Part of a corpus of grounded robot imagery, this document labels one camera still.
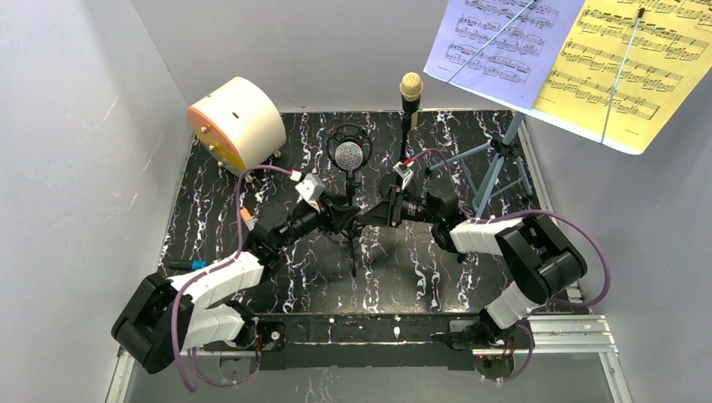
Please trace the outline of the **silver microphone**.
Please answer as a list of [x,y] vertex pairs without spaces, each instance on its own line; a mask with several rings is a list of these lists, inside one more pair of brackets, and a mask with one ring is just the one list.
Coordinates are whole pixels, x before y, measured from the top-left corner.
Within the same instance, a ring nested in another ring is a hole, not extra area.
[[354,123],[342,123],[327,136],[327,156],[345,173],[345,194],[348,206],[354,206],[356,189],[360,187],[356,173],[365,167],[373,152],[368,131]]

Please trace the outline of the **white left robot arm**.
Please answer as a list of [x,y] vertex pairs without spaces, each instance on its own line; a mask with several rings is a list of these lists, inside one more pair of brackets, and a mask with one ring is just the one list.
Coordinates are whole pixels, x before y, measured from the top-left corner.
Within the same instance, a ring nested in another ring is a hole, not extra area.
[[227,298],[273,277],[296,241],[317,229],[340,233],[360,212],[347,197],[327,192],[315,206],[298,202],[279,226],[256,223],[237,254],[183,275],[146,276],[113,324],[113,339],[150,374],[189,348],[237,340],[247,318]]

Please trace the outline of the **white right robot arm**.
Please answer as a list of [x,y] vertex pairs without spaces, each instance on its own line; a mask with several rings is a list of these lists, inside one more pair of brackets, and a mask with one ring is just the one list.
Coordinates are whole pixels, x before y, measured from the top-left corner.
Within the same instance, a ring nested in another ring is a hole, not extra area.
[[454,197],[428,194],[420,199],[393,187],[356,221],[362,226],[391,228],[403,221],[426,222],[444,251],[504,259],[511,283],[501,294],[464,328],[432,335],[433,340],[452,349],[506,340],[535,309],[588,272],[583,255],[545,211],[517,212],[494,219],[467,218]]

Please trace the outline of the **beige microphone on round stand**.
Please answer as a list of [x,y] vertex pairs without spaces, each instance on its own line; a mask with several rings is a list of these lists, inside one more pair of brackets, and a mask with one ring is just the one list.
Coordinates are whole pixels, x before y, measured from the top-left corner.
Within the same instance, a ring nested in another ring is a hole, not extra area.
[[[398,162],[402,162],[409,160],[409,158],[406,156],[406,146],[408,142],[409,132],[417,124],[417,113],[420,108],[423,82],[418,73],[408,72],[402,77],[399,88],[401,94],[401,105],[403,108],[404,115],[401,119],[400,126],[402,136],[400,143],[400,156]],[[399,184],[400,178],[395,172],[384,176],[379,183],[379,191],[381,192],[383,200],[389,189],[389,186],[398,186]]]

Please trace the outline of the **blue music stand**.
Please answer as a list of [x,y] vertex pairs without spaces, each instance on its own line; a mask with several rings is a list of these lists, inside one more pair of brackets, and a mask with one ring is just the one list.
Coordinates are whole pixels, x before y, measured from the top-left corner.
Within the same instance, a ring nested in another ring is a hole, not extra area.
[[[524,191],[522,199],[524,201],[530,201],[534,195],[533,187],[526,173],[521,145],[515,142],[515,137],[517,136],[523,121],[524,113],[513,112],[512,120],[503,137],[499,138],[493,136],[488,143],[478,145],[460,154],[456,154],[446,161],[428,166],[424,170],[424,174],[429,177],[433,171],[450,167],[455,163],[459,163],[462,166],[462,169],[465,170],[467,166],[463,162],[464,160],[474,157],[477,154],[481,154],[486,150],[492,149],[495,152],[494,158],[489,163],[489,168],[484,174],[482,181],[478,186],[475,186],[473,183],[469,184],[471,189],[475,192],[474,199],[472,200],[472,209],[474,213],[472,218],[481,218],[485,213],[486,206],[493,196],[498,196],[517,185],[521,185]],[[517,179],[513,180],[508,185],[501,187],[498,191],[495,191],[495,185],[498,177],[507,160],[511,160],[514,166],[518,169]]]

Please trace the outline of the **white and orange drum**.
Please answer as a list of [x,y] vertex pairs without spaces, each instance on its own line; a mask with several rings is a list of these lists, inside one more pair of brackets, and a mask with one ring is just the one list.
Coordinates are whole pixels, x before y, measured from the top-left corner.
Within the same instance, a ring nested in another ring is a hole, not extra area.
[[234,175],[279,155],[286,142],[276,105],[241,76],[189,106],[187,117],[211,156]]

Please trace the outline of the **black and blue marker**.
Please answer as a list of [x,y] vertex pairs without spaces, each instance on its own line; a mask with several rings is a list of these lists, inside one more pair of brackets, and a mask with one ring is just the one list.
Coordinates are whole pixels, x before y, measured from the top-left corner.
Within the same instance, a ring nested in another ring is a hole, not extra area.
[[208,266],[208,262],[199,259],[169,260],[164,263],[166,269],[180,271],[202,270]]

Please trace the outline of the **lavender sheet music page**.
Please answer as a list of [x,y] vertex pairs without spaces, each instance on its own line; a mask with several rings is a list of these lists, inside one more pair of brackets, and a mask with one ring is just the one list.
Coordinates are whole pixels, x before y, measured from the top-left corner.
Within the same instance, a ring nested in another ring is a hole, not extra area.
[[529,110],[583,2],[450,1],[424,67],[429,76]]

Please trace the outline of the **yellow sheet music page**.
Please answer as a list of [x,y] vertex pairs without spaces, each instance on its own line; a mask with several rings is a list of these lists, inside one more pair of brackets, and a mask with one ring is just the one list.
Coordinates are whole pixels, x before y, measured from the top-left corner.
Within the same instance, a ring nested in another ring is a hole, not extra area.
[[642,154],[710,67],[709,1],[586,1],[532,116]]

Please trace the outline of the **aluminium frame rail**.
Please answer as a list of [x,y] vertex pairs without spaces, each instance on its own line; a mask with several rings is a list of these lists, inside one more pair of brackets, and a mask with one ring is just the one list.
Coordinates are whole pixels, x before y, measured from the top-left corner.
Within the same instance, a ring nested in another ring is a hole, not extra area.
[[110,402],[629,402],[604,317],[529,319],[509,348],[435,341],[458,314],[269,314],[256,358],[214,343],[198,352],[216,380],[187,391],[174,368],[146,373],[119,354]]

